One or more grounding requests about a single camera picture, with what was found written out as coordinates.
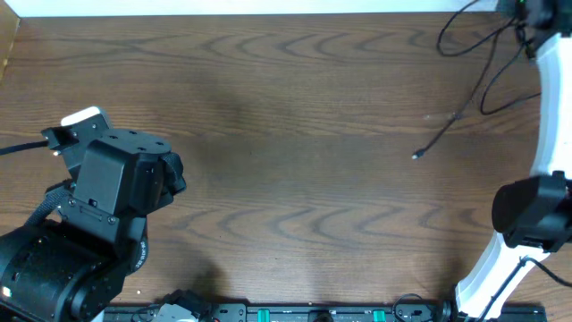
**cable tip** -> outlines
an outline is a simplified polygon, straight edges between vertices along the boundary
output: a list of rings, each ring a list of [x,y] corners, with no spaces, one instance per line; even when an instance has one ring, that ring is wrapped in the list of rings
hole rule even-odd
[[[413,154],[413,156],[411,156],[411,159],[412,159],[412,160],[417,160],[417,159],[419,159],[420,157],[422,157],[423,154],[425,154],[425,150],[424,150],[423,148],[421,148],[421,149],[417,150],[417,151]]]

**wooden table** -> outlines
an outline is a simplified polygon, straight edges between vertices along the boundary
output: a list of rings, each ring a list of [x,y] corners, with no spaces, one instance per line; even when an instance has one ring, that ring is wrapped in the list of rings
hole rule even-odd
[[[150,258],[118,302],[177,288],[252,302],[440,299],[491,239],[496,190],[528,176],[539,121],[538,100],[490,117],[471,106],[411,160],[467,99],[487,54],[439,57],[448,17],[26,19],[0,88],[0,146],[98,105],[181,154],[188,190],[149,217]],[[470,14],[448,42],[502,23]],[[505,36],[494,71],[517,49]],[[538,86],[521,59],[489,107]],[[46,150],[0,157],[0,168],[0,233],[67,177]],[[546,260],[565,278],[571,249]],[[510,299],[564,321],[570,294],[535,269]]]

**white backdrop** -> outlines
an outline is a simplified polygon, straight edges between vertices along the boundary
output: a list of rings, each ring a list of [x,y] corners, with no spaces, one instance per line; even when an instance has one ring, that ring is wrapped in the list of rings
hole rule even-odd
[[[473,11],[492,11],[481,0]],[[469,0],[5,0],[23,17],[454,12]]]

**green clip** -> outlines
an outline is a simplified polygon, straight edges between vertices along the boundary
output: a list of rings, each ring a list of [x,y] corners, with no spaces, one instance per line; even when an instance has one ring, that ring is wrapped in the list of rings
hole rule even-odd
[[[270,322],[270,310],[269,309],[259,309],[258,310],[258,322]]]
[[[383,310],[375,310],[374,311],[374,322],[385,322],[385,311]]]

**brown wood surface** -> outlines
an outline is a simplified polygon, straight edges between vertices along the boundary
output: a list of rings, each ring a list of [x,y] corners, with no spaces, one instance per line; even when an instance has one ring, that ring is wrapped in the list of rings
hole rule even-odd
[[[4,68],[8,64],[8,55],[12,49],[20,18],[4,0],[0,0],[0,81]]]
[[[410,159],[467,99],[486,56],[435,53],[448,16],[27,19],[0,88],[0,145],[99,105],[181,154],[188,190],[149,217],[151,256],[117,301],[177,288],[252,302],[439,299],[490,240],[495,191],[527,177],[539,120],[538,101],[490,117],[471,106]],[[459,48],[501,23],[471,14],[447,40]],[[516,50],[505,36],[494,70]],[[520,60],[489,103],[538,86]],[[67,174],[46,150],[1,157],[0,169],[0,233]],[[546,264],[570,278],[570,255]],[[510,300],[565,321],[570,294],[535,269]]]

